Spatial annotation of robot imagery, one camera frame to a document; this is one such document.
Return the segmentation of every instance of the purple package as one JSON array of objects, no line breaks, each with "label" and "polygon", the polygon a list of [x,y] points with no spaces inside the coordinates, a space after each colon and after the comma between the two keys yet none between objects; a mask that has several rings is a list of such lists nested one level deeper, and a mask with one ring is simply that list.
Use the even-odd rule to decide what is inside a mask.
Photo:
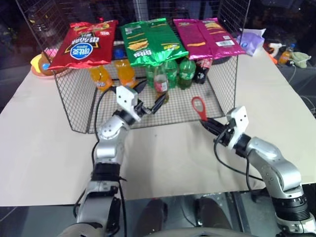
[{"label": "purple package", "polygon": [[258,36],[254,33],[245,32],[242,34],[240,45],[250,56],[253,56],[256,49],[263,45],[265,39],[261,36]]},{"label": "purple package", "polygon": [[231,34],[219,25],[217,18],[199,21],[198,28],[211,49],[213,59],[246,53]]},{"label": "purple package", "polygon": [[211,50],[198,28],[199,20],[175,19],[173,22],[185,49],[189,52],[190,60],[212,58]]}]

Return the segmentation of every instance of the bottle cap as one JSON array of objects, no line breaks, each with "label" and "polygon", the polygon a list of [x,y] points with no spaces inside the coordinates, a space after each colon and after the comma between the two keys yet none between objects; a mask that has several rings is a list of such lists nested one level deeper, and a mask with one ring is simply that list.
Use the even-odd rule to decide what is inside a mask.
[{"label": "bottle cap", "polygon": [[122,59],[124,57],[125,57],[125,55],[124,55],[123,49],[117,48],[114,50],[114,58],[115,59]]}]

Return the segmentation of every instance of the mesh cage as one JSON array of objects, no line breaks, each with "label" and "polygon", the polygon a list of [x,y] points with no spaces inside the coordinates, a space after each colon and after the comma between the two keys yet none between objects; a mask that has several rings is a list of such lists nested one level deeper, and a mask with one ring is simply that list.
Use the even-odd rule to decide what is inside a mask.
[{"label": "mesh cage", "polygon": [[[175,34],[173,19],[205,19],[217,17],[233,36],[244,28],[250,0],[16,0],[41,50],[49,61],[62,43],[69,23],[86,21],[97,23],[118,20],[116,47],[123,47],[119,26],[135,21],[166,17]],[[193,84],[189,89],[169,90],[169,101],[154,116],[147,116],[133,128],[157,126],[199,119],[191,107],[193,96],[201,96],[206,103],[207,116],[224,116],[235,106],[238,57],[214,60],[208,81]],[[104,66],[115,85],[119,85],[116,69]],[[136,78],[145,79],[145,68],[134,68]],[[55,81],[70,127],[82,133],[93,133],[96,102],[100,96],[87,69],[67,69],[55,74]],[[140,94],[144,104],[151,107],[155,92],[148,86]],[[117,109],[116,98],[107,93],[99,107],[97,126]]]}]

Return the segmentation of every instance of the snack bag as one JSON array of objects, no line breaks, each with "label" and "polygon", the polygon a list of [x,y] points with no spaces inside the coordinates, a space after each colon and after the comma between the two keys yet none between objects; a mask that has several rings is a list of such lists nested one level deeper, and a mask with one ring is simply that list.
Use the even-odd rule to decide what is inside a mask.
[{"label": "snack bag", "polygon": [[90,68],[111,63],[117,21],[71,23],[49,69]]},{"label": "snack bag", "polygon": [[176,19],[173,20],[181,37],[185,49],[189,52],[190,60],[212,58],[212,52],[198,28],[199,20]]},{"label": "snack bag", "polygon": [[221,25],[217,18],[208,18],[199,21],[198,28],[207,40],[213,59],[245,54],[237,41]]},{"label": "snack bag", "polygon": [[188,55],[166,18],[139,21],[121,27],[131,66],[158,66]]}]

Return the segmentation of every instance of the white tabletop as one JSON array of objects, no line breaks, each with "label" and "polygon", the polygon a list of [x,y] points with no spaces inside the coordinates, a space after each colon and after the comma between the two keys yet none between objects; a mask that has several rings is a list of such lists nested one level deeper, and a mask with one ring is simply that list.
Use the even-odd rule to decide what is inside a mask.
[{"label": "white tabletop", "polygon": [[[265,51],[239,57],[236,102],[247,109],[246,133],[277,145],[303,183],[316,182],[315,118]],[[130,131],[121,169],[126,198],[246,190],[244,176],[216,161],[213,139],[199,122]],[[0,206],[75,203],[95,141],[70,130],[55,82],[29,73],[0,115]],[[219,146],[219,155],[245,170],[234,152]]]}]

